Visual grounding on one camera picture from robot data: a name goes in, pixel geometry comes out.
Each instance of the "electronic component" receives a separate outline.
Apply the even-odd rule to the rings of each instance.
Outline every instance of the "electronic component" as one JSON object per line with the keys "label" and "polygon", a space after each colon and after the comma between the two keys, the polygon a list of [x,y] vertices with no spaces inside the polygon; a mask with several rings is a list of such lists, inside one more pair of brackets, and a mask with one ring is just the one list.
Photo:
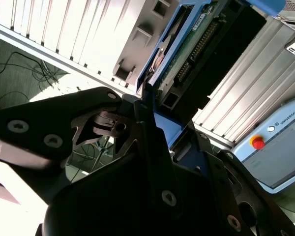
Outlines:
{"label": "electronic component", "polygon": [[265,22],[234,0],[208,4],[155,85],[158,110],[187,124]]}
{"label": "electronic component", "polygon": [[295,99],[263,121],[233,152],[270,193],[295,182]]}

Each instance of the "mounting hole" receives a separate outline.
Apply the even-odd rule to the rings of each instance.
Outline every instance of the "mounting hole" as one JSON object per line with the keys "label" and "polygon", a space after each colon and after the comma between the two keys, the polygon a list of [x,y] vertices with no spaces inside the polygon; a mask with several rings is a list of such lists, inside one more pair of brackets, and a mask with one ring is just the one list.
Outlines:
{"label": "mounting hole", "polygon": [[13,133],[25,133],[30,129],[29,124],[19,119],[14,119],[10,121],[7,127]]}
{"label": "mounting hole", "polygon": [[121,131],[123,131],[125,129],[126,129],[126,125],[123,124],[123,123],[119,123],[119,124],[116,125],[116,131],[117,132],[121,132]]}
{"label": "mounting hole", "polygon": [[110,98],[112,98],[112,99],[116,99],[116,98],[117,98],[116,95],[114,95],[113,93],[109,93],[108,96],[109,96]]}
{"label": "mounting hole", "polygon": [[63,140],[57,134],[48,134],[44,137],[44,143],[50,148],[59,148],[63,144]]}
{"label": "mounting hole", "polygon": [[221,170],[221,167],[217,164],[215,164],[215,167],[218,169],[218,170]]}
{"label": "mounting hole", "polygon": [[256,213],[247,202],[242,202],[238,205],[242,220],[249,226],[253,227],[257,224]]}

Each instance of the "metal frame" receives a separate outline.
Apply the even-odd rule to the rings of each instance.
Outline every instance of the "metal frame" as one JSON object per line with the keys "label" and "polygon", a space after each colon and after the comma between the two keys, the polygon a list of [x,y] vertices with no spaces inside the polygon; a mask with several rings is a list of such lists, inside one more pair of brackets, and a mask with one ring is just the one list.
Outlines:
{"label": "metal frame", "polygon": [[63,57],[60,54],[53,52],[2,25],[0,25],[0,39],[68,73],[79,74],[90,79],[94,79],[104,86],[112,88],[121,94],[134,94],[134,91],[116,84],[113,81],[97,74],[96,72],[91,71],[90,69],[87,69],[86,67]]}

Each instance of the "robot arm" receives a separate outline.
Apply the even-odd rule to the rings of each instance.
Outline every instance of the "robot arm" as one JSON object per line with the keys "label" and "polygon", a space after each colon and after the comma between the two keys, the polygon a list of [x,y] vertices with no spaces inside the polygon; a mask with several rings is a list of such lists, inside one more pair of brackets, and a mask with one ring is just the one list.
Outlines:
{"label": "robot arm", "polygon": [[[102,135],[116,138],[114,161],[70,184],[64,165],[72,149]],[[192,128],[174,151],[199,165],[172,161],[151,99],[121,99],[109,88],[0,110],[0,183],[21,204],[42,214],[48,208],[38,235],[295,236],[231,152],[213,155]]]}

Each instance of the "floor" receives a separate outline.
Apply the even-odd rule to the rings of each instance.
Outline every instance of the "floor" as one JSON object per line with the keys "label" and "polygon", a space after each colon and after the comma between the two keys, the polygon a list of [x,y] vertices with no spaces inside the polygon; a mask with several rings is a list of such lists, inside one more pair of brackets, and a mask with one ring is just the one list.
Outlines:
{"label": "floor", "polygon": [[[19,52],[26,55],[29,58],[40,61],[39,59],[29,55],[22,50],[0,40],[0,63],[6,63],[9,56],[13,52]],[[27,68],[33,69],[37,66],[37,63],[31,61],[27,58],[22,57],[21,55],[14,54],[9,61],[10,64],[17,64],[25,66]],[[4,68],[4,65],[0,65],[0,71]],[[23,104],[27,102],[25,96],[20,93],[24,93],[29,99],[32,99],[38,95],[41,91],[39,89],[39,82],[34,79],[32,71],[29,69],[24,69],[16,67],[13,65],[6,66],[5,70],[0,74],[0,97],[12,92],[0,100],[0,108],[15,106],[18,104]],[[45,83],[40,84],[42,88],[46,85]]]}

